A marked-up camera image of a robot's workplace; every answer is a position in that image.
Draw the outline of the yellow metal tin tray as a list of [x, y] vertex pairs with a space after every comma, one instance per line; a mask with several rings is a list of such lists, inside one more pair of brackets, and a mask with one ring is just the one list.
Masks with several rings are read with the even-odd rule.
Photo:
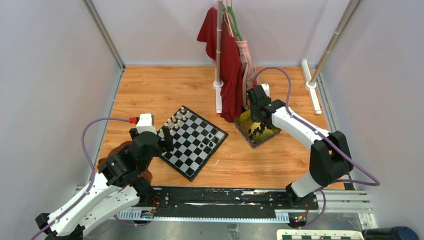
[[244, 111], [234, 119], [234, 126], [251, 149], [256, 149], [280, 134], [281, 129], [266, 122], [251, 121], [251, 111]]

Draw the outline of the black white chessboard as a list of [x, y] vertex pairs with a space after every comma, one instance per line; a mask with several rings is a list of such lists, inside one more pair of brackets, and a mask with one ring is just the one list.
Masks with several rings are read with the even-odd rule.
[[[163, 152], [159, 157], [192, 182], [226, 140], [228, 133], [188, 107], [186, 108], [192, 113], [187, 121], [188, 126], [182, 126], [172, 136], [174, 150]], [[208, 138], [209, 133], [213, 135], [213, 138], [219, 139], [218, 143], [212, 142], [213, 138]], [[208, 144], [203, 143], [205, 138], [209, 140]], [[200, 143], [204, 144], [204, 148], [199, 148]]]

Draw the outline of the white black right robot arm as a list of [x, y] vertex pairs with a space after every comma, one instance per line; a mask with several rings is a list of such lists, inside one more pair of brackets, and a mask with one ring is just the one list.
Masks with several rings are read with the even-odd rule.
[[350, 173], [354, 166], [347, 158], [350, 150], [346, 136], [311, 124], [285, 102], [272, 100], [260, 84], [246, 91], [252, 122], [273, 125], [295, 138], [309, 151], [308, 171], [286, 186], [285, 201], [298, 209], [316, 190], [327, 187]]

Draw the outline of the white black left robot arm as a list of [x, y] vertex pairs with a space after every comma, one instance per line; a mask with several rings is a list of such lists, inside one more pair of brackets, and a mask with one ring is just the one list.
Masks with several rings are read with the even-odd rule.
[[154, 157], [174, 150], [173, 131], [130, 130], [132, 140], [101, 160], [94, 178], [65, 205], [35, 218], [48, 240], [82, 240], [120, 211], [156, 203], [148, 167]]

